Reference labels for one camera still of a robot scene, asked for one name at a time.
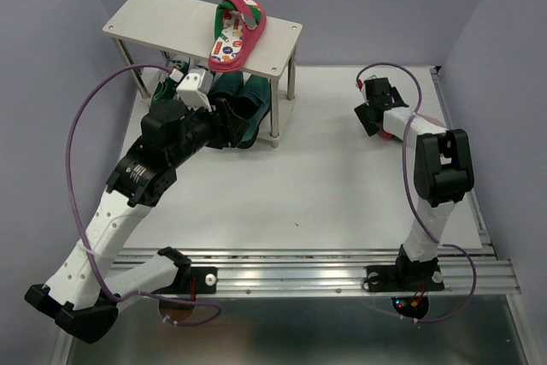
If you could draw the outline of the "green leather loafer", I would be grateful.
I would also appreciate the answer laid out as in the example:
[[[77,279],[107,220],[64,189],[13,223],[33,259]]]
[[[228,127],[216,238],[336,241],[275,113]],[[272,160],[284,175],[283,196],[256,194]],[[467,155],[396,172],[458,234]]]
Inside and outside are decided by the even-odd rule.
[[[209,90],[211,104],[219,99],[232,100],[244,87],[244,76],[240,71],[223,73]]]
[[[249,149],[255,143],[260,125],[270,111],[271,105],[270,81],[257,75],[251,75],[232,100],[234,113],[249,123],[249,127],[238,144],[239,149]]]

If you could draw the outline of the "green canvas sneaker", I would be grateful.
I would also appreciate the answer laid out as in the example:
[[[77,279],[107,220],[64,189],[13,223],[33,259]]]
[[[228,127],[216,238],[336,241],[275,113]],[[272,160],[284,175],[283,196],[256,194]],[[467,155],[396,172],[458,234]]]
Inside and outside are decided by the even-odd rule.
[[[180,72],[180,76],[176,77],[170,73],[160,71],[156,82],[156,88],[151,97],[150,104],[154,105],[164,100],[175,99],[176,88],[182,78],[186,76],[191,60],[182,55],[176,55],[166,64],[169,72],[175,69]]]

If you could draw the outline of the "colourful pink slide sandal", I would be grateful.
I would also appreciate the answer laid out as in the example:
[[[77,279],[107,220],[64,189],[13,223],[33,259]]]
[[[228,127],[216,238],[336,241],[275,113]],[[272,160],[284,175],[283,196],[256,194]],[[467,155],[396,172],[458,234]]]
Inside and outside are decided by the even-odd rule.
[[[215,10],[209,69],[222,74],[242,69],[267,22],[266,12],[255,0],[222,0]]]

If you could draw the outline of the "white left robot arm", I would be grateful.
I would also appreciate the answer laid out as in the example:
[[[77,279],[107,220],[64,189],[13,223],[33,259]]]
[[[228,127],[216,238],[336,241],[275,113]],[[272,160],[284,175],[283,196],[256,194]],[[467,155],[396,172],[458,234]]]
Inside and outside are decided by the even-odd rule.
[[[139,223],[176,182],[176,169],[203,147],[237,146],[249,122],[221,98],[190,110],[181,101],[154,104],[140,122],[141,134],[109,176],[96,213],[69,257],[25,299],[63,331],[93,344],[137,297],[156,297],[192,312],[198,292],[213,293],[217,270],[193,268],[191,259],[165,247],[122,274],[108,272]]]

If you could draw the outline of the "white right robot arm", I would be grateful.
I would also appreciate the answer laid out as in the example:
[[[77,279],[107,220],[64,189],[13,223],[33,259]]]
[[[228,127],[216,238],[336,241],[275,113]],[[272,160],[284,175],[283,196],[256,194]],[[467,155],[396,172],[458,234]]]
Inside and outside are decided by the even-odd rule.
[[[417,215],[392,265],[369,265],[370,292],[442,291],[438,247],[448,218],[474,185],[468,135],[417,115],[386,78],[359,81],[364,102],[355,109],[368,136],[390,135],[414,152],[412,180],[404,183],[418,197]]]

